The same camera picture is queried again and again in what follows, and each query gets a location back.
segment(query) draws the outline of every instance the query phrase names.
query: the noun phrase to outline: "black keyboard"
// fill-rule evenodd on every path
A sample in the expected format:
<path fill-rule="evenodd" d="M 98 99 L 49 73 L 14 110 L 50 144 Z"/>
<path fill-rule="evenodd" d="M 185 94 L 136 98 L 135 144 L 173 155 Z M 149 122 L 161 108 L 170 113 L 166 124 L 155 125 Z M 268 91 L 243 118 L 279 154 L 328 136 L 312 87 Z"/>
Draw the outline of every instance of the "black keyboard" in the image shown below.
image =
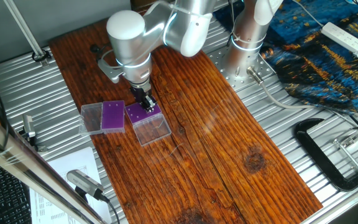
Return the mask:
<path fill-rule="evenodd" d="M 1 167 L 0 223 L 31 223 L 28 187 Z"/>

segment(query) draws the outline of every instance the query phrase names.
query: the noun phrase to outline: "clear plastic box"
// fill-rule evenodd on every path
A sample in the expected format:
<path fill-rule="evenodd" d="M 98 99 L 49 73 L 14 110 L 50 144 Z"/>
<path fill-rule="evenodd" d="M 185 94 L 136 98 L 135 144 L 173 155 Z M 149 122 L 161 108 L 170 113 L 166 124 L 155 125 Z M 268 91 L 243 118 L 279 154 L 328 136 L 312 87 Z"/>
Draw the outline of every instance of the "clear plastic box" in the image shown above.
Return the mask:
<path fill-rule="evenodd" d="M 82 136 L 101 134 L 102 103 L 93 103 L 81 107 L 80 130 Z"/>
<path fill-rule="evenodd" d="M 151 113 L 146 113 L 138 103 L 127 106 L 125 110 L 141 146 L 171 135 L 171 129 L 158 105 Z"/>
<path fill-rule="evenodd" d="M 81 107 L 80 130 L 82 136 L 124 133 L 124 101 L 105 101 Z"/>

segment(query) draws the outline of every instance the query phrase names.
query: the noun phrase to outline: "wood grain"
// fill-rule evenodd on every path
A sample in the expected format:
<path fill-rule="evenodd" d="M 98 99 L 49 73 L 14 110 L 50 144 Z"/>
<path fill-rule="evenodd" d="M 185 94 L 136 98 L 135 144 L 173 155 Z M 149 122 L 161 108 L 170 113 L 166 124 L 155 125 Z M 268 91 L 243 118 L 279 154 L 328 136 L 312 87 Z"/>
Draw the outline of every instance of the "wood grain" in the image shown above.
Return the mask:
<path fill-rule="evenodd" d="M 108 43 L 105 25 L 50 43 L 79 110 L 135 102 L 89 50 Z M 152 58 L 153 94 L 172 135 L 141 147 L 126 117 L 126 133 L 91 137 L 129 223 L 299 223 L 322 207 L 204 53 L 162 47 Z"/>

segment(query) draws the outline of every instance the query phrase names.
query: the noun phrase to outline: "white power strip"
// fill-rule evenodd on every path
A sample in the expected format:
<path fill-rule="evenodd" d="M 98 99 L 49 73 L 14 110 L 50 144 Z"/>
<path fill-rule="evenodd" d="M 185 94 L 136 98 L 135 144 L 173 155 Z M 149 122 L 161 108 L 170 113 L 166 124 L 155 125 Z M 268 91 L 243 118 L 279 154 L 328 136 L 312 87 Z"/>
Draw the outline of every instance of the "white power strip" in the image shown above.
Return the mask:
<path fill-rule="evenodd" d="M 321 33 L 352 53 L 358 52 L 358 39 L 338 26 L 328 22 L 321 29 Z"/>

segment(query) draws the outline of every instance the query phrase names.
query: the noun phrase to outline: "purple block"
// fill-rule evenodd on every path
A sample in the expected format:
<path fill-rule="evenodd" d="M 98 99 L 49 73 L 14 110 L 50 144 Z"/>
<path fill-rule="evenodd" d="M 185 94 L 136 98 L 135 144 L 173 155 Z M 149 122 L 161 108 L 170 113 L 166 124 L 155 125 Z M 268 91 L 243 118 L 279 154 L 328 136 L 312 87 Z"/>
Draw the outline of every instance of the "purple block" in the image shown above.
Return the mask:
<path fill-rule="evenodd" d="M 114 129 L 124 128 L 124 101 L 105 101 L 103 102 L 102 130 L 113 131 Z"/>
<path fill-rule="evenodd" d="M 127 111 L 128 117 L 131 120 L 132 124 L 135 124 L 139 121 L 143 121 L 144 119 L 150 118 L 156 114 L 161 113 L 159 105 L 154 106 L 153 112 L 146 113 L 146 111 L 138 103 L 134 103 L 133 105 L 125 107 L 125 110 Z"/>

